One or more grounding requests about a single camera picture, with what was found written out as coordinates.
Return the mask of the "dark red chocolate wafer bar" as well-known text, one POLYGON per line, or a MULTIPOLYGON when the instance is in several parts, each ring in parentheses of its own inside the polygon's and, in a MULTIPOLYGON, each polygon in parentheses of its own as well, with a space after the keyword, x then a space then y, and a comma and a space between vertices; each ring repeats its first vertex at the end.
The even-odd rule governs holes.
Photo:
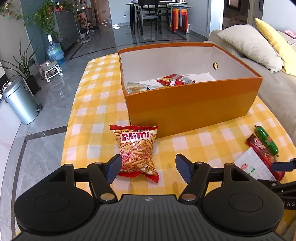
POLYGON ((275 157, 270 153, 270 151, 265 147, 261 140, 252 134, 246 139, 246 144, 251 147, 255 153, 259 156, 261 161, 267 166, 270 173, 274 176, 276 181, 280 181, 285 176, 284 171, 273 171, 271 165, 276 163, 275 157))

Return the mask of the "white snack packet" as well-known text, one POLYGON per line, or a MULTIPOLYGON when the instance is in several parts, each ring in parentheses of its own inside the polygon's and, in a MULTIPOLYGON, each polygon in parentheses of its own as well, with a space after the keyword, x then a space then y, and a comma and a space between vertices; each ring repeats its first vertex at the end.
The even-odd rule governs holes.
POLYGON ((252 147, 242 153, 234 161, 234 164, 256 180, 276 180, 252 147))

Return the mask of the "Mimi stick snack bag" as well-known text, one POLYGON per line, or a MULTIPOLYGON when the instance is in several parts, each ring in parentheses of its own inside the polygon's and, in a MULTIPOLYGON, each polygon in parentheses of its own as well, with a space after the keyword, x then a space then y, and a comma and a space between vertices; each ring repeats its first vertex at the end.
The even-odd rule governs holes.
POLYGON ((144 175, 155 183, 159 174, 152 160, 158 126, 110 125, 121 155, 119 176, 134 178, 144 175))

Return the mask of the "clear bag of brown nuts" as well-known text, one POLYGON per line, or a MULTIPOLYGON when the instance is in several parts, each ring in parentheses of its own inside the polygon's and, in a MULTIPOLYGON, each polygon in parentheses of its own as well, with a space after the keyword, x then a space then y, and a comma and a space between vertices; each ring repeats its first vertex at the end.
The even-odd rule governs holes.
POLYGON ((147 90, 155 90, 163 88, 159 82, 155 80, 140 81, 140 82, 128 82, 125 84, 125 88, 128 94, 139 93, 147 90))

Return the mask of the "red cartoon snack bag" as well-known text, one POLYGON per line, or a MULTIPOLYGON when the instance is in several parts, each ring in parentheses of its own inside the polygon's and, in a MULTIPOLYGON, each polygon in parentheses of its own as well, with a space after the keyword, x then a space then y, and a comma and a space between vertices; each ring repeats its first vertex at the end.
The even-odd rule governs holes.
POLYGON ((168 76, 164 76, 157 80, 158 83, 163 85, 164 87, 169 86, 179 86, 195 83, 194 80, 191 80, 189 77, 180 74, 171 74, 168 76))

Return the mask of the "orange cardboard box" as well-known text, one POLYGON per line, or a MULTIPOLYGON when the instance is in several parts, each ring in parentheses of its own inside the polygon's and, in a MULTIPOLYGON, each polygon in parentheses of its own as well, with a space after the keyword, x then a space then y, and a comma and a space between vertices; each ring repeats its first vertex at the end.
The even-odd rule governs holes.
POLYGON ((165 43, 122 49, 121 86, 129 122, 158 126, 158 137, 195 130, 245 116, 262 77, 221 47, 210 43, 165 43), (128 83, 151 83, 172 74, 190 84, 129 93, 128 83))

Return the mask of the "yellow cushion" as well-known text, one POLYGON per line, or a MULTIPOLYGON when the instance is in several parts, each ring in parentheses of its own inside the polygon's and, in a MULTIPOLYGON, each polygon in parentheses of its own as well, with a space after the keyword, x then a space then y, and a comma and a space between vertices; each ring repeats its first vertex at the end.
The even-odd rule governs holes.
POLYGON ((283 61, 283 72, 295 76, 295 51, 271 25, 258 18, 254 18, 257 29, 273 46, 283 61))

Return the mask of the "small white stool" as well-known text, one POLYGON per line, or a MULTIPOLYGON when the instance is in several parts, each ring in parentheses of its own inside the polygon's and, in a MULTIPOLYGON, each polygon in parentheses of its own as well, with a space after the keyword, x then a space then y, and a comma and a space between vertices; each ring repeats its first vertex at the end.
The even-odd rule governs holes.
POLYGON ((56 75, 63 76, 62 68, 57 61, 46 61, 39 66, 39 73, 42 79, 45 79, 48 83, 51 82, 51 78, 56 75))

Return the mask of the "beige cushion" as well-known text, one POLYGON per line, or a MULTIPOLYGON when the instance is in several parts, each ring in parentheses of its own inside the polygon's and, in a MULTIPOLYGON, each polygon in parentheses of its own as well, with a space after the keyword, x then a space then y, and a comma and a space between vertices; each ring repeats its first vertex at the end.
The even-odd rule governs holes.
POLYGON ((265 66, 271 73, 283 68, 283 61, 265 37, 251 25, 234 25, 217 36, 247 58, 265 66))

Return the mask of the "green potted plant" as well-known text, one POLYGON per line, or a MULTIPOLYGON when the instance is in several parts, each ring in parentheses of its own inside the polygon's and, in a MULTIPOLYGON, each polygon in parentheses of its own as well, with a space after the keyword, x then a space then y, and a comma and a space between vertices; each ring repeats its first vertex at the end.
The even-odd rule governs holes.
POLYGON ((4 70, 11 70, 14 74, 8 77, 8 80, 14 79, 16 77, 21 77, 25 81, 25 84, 29 87, 32 95, 35 95, 41 90, 38 85, 36 77, 31 72, 31 63, 34 62, 34 56, 38 49, 34 50, 32 54, 28 54, 29 47, 31 46, 32 39, 30 40, 27 48, 22 51, 21 41, 19 41, 18 53, 19 59, 13 56, 13 62, 9 62, 1 59, 1 68, 4 70))

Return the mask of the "grey drawer cabinet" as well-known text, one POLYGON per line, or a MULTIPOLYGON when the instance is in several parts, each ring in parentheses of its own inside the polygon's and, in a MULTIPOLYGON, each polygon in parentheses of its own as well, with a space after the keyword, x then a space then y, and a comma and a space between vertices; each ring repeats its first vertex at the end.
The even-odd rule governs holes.
POLYGON ((56 37, 56 42, 59 42, 62 49, 66 51, 79 39, 74 11, 58 11, 53 13, 53 16, 55 21, 54 31, 59 34, 56 37))

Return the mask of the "red orange stacked stools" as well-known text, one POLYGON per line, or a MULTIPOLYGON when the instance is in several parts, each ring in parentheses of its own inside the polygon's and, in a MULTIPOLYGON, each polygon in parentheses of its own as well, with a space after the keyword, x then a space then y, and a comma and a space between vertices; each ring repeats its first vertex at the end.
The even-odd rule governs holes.
POLYGON ((181 6, 171 7, 171 32, 175 33, 178 29, 183 30, 183 34, 189 33, 188 10, 181 6))

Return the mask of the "hanging ivy plant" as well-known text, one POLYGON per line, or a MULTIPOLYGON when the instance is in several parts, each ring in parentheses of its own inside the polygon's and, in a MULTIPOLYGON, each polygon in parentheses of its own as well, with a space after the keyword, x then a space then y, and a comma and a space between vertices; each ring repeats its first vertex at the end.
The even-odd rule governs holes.
POLYGON ((13 5, 13 1, 1 1, 1 16, 7 19, 14 18, 24 21, 29 19, 33 24, 37 24, 43 33, 53 37, 60 37, 61 34, 54 30, 54 13, 73 10, 73 8, 74 5, 70 1, 44 1, 32 16, 26 17, 13 5))

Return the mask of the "black dining chair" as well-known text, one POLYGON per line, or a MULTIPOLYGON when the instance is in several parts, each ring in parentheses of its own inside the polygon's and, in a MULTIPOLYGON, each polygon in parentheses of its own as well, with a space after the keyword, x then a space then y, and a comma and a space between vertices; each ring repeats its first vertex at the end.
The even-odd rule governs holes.
POLYGON ((159 15, 159 5, 160 0, 138 0, 138 5, 140 6, 139 20, 140 20, 140 32, 141 35, 144 34, 144 20, 153 20, 154 28, 162 33, 161 20, 159 15), (153 6, 152 9, 144 9, 144 6, 153 6))

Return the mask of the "dark dining table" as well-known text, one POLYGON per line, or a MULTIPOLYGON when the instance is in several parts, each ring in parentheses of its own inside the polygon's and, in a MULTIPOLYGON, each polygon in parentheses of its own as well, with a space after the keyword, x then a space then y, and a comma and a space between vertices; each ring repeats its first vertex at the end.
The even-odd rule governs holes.
MULTIPOLYGON (((130 11, 130 30, 131 30, 132 34, 135 35, 137 29, 139 29, 139 31, 140 31, 140 20, 139 20, 140 6, 138 5, 138 1, 131 1, 127 5, 129 6, 129 11, 130 11)), ((180 1, 180 2, 160 1, 159 5, 158 5, 160 20, 162 22, 162 17, 165 16, 166 17, 166 25, 168 27, 170 27, 170 23, 171 23, 171 7, 172 6, 185 7, 185 8, 187 8, 187 10, 192 8, 185 1, 180 1)), ((152 7, 153 6, 144 6, 144 9, 152 9, 152 7)), ((144 21, 150 21, 151 25, 154 25, 153 20, 144 20, 144 21)))

